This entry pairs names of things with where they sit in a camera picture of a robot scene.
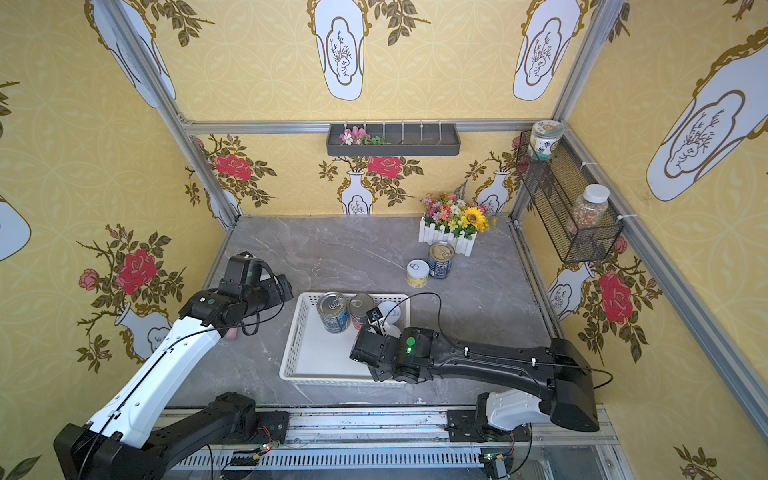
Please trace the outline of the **white plastic basket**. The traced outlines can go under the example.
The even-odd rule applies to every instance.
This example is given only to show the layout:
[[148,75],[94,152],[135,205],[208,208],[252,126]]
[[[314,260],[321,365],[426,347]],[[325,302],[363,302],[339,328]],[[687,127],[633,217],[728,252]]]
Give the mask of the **white plastic basket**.
[[298,296],[279,369],[281,379],[294,384],[349,387],[389,387],[393,380],[375,381],[366,365],[349,358],[358,331],[350,326],[341,333],[328,332],[317,304],[320,292]]

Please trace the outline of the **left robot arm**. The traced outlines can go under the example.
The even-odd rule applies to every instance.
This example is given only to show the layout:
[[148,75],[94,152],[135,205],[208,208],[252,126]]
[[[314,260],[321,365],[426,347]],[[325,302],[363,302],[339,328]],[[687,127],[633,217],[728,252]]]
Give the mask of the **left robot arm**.
[[227,392],[168,427],[155,424],[199,361],[229,330],[256,332],[293,297],[283,274],[242,252],[214,289],[194,294],[170,332],[120,392],[83,425],[68,424],[53,446],[67,479],[160,479],[206,446],[285,437],[285,412],[259,413],[253,399]]

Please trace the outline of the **red labelled tin can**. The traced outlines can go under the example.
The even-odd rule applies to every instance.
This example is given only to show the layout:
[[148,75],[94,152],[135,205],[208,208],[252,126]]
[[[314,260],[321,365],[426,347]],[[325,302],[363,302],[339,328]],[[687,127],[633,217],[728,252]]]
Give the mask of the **red labelled tin can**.
[[367,293],[359,293],[348,301],[348,313],[352,325],[357,330],[367,329],[369,321],[367,313],[375,308],[374,299]]

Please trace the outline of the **pink small can front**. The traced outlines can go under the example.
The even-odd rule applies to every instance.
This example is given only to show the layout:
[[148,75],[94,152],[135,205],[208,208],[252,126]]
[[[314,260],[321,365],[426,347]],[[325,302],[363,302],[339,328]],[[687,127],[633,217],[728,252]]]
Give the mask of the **pink small can front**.
[[394,325],[402,318],[401,307],[395,301],[383,301],[378,305],[382,314],[382,321]]

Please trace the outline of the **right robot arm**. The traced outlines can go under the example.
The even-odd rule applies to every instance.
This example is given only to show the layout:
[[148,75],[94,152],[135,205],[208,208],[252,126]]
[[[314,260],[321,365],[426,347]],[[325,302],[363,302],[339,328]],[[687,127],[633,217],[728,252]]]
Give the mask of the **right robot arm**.
[[459,378],[498,386],[479,394],[473,409],[448,414],[446,430],[456,443],[492,441],[544,420],[576,432],[600,428],[594,370],[565,339],[518,348],[461,340],[442,328],[411,326],[394,337],[372,326],[358,333],[349,357],[376,382]]

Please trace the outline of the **blue labelled tin can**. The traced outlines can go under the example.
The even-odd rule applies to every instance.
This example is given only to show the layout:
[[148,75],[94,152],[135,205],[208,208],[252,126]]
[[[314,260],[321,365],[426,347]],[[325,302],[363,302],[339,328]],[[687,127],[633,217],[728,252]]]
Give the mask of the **blue labelled tin can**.
[[317,302],[317,312],[323,327],[329,333],[338,334],[348,328],[348,302],[342,293],[324,294]]

